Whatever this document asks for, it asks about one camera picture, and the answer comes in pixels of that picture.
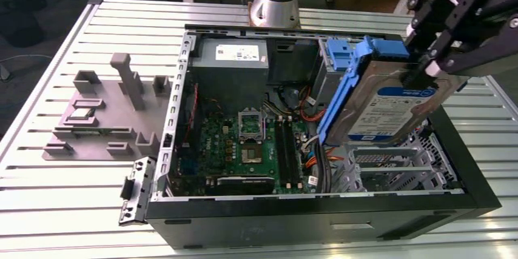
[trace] aluminum table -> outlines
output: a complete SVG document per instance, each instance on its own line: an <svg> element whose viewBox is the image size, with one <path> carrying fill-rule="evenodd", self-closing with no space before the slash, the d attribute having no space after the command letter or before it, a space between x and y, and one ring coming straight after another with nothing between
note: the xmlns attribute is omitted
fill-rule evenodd
<svg viewBox="0 0 518 259"><path fill-rule="evenodd" d="M410 18L300 9L304 29L403 33ZM77 70L116 78L110 54L141 79L173 76L184 24L245 25L239 5L104 0L88 4L0 142L1 258L516 258L518 112L492 78L472 78L444 109L502 208L408 241L172 250L151 226L118 227L132 161L45 161L42 146L73 95Z"/></svg>

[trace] floor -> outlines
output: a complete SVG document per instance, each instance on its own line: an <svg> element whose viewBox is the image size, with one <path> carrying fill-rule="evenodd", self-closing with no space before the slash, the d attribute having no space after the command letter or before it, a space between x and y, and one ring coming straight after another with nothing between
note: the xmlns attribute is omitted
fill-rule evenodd
<svg viewBox="0 0 518 259"><path fill-rule="evenodd" d="M53 56L60 44L68 34L78 14L88 0L46 0L48 7L36 12L36 18L45 31L45 41L37 45L20 49L12 47L0 38L0 60L16 55L46 55ZM240 4L240 0L196 0L207 3ZM324 0L299 0L300 7L327 8ZM49 59L41 57L16 58L2 62L2 65L12 73L9 82L0 82L0 137L9 128L24 101L40 79L46 68ZM515 69L511 73L495 76L508 96L518 101L518 83L511 77L518 73Z"/></svg>

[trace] power supply label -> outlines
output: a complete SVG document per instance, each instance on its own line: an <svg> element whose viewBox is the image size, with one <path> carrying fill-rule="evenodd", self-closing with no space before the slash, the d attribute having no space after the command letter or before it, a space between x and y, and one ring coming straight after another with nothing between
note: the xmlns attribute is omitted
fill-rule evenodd
<svg viewBox="0 0 518 259"><path fill-rule="evenodd" d="M217 45L217 61L259 61L257 45Z"/></svg>
<svg viewBox="0 0 518 259"><path fill-rule="evenodd" d="M380 88L364 107L348 138L353 141L388 139L412 118L414 107L426 103L434 94L435 89Z"/></svg>

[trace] hard drive label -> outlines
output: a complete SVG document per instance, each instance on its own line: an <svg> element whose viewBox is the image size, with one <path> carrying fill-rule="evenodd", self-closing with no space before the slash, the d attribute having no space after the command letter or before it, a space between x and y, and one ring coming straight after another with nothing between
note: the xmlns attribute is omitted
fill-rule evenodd
<svg viewBox="0 0 518 259"><path fill-rule="evenodd" d="M427 102L434 94L435 89L380 88L348 132L348 138L379 141L394 136L412 118L414 107Z"/></svg>

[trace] hard drive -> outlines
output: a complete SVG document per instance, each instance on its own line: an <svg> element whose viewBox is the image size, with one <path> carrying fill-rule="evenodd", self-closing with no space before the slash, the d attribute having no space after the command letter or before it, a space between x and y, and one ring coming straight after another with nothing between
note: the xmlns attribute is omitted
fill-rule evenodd
<svg viewBox="0 0 518 259"><path fill-rule="evenodd" d="M398 144L467 81L464 76L444 75L435 80L436 88L404 89L399 79L412 64L400 54L387 61L402 48L385 42L391 41L365 38L351 50L344 77L317 127L319 139L329 146ZM336 62L333 52L321 44L323 60Z"/></svg>

